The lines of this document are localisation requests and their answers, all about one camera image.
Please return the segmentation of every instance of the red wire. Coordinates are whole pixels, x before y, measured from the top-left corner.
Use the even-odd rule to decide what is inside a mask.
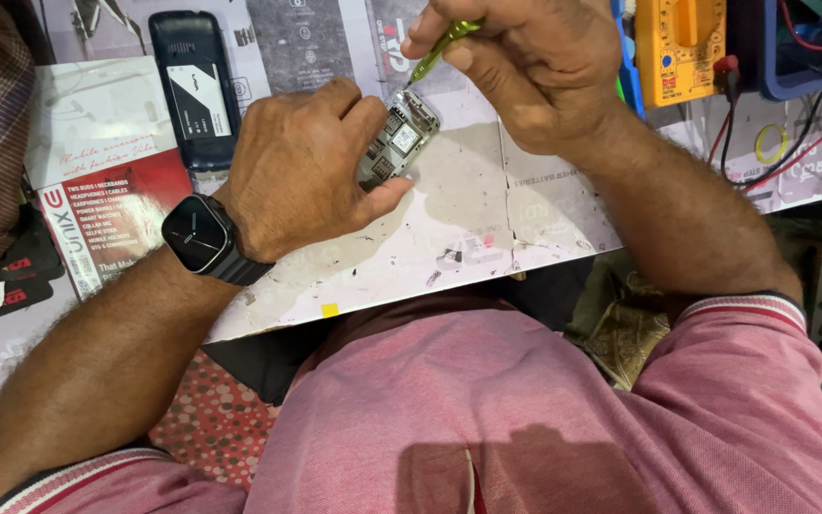
[[[792,35],[792,39],[794,42],[801,45],[802,47],[808,50],[814,50],[817,52],[822,52],[822,47],[818,47],[817,45],[811,45],[807,41],[804,41],[801,36],[798,36],[798,33],[794,31],[794,24],[792,23],[792,16],[788,14],[788,4],[785,3],[785,0],[778,0],[779,6],[782,7],[782,14],[785,16],[785,27],[788,29],[789,34]]]
[[[737,107],[738,99],[734,100],[734,106]],[[722,136],[725,135],[725,130],[728,129],[728,121],[732,118],[732,113],[729,111],[725,114],[725,121],[722,123],[722,130],[719,131],[719,135],[715,138],[715,143],[713,144],[713,150],[709,153],[709,167],[713,167],[713,159],[715,158],[715,151],[719,148],[719,143],[722,141]]]
[[[813,150],[814,148],[816,148],[817,146],[819,146],[821,143],[822,143],[822,137],[820,137],[820,139],[817,139],[817,140],[816,140],[816,143],[814,143],[814,145],[808,146],[808,147],[807,147],[807,149],[805,149],[805,151],[801,152],[801,154],[799,154],[797,158],[793,158],[790,162],[788,162],[787,164],[785,164],[785,166],[784,166],[784,167],[782,167],[781,169],[778,169],[778,170],[773,171],[773,172],[769,175],[769,177],[768,177],[768,178],[764,179],[764,180],[763,180],[762,182],[760,182],[759,184],[754,184],[754,185],[752,185],[752,186],[747,186],[746,188],[741,189],[741,191],[750,191],[750,190],[751,190],[751,189],[753,189],[753,188],[759,188],[759,186],[762,186],[763,184],[765,184],[766,182],[769,182],[769,181],[770,181],[770,180],[772,180],[773,178],[776,178],[776,177],[778,177],[778,176],[782,175],[782,173],[785,173],[786,171],[788,171],[788,170],[792,169],[792,167],[793,167],[794,165],[798,164],[798,162],[800,162],[800,161],[801,161],[801,159],[805,158],[805,156],[807,155],[807,153],[808,153],[808,152],[810,152],[811,150]]]

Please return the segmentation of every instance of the black watch strap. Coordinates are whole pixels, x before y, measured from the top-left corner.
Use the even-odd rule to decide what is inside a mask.
[[[234,245],[226,258],[217,264],[215,270],[209,273],[208,276],[213,276],[234,286],[252,286],[274,267],[274,264],[257,263],[246,259]]]

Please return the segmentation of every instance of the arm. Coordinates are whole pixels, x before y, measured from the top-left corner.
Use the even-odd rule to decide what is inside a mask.
[[[393,210],[410,180],[366,194],[356,179],[385,117],[382,101],[361,99],[347,79],[253,103],[217,195],[241,251],[271,263]],[[0,391],[0,496],[146,434],[239,290],[190,275],[164,247],[56,324]]]
[[[801,301],[757,211],[615,95],[609,0],[431,0],[402,50],[419,59],[446,20],[484,16],[496,36],[453,43],[445,61],[478,86],[523,150],[586,174],[649,280],[687,295],[771,290]]]

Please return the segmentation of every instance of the hairy forearm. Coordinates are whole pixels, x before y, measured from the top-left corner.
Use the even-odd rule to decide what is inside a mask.
[[[0,391],[0,496],[146,434],[239,289],[164,247],[57,323]]]
[[[565,158],[596,186],[649,280],[687,295],[772,290],[801,300],[800,283],[745,198],[625,107],[605,123],[600,140]],[[588,147],[595,151],[578,149]]]

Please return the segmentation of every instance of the shirt sleeve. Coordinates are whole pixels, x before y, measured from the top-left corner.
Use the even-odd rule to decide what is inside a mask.
[[[805,497],[822,496],[822,355],[773,294],[690,306],[633,392],[702,428]]]
[[[151,447],[44,471],[0,498],[0,514],[241,513],[246,493]]]

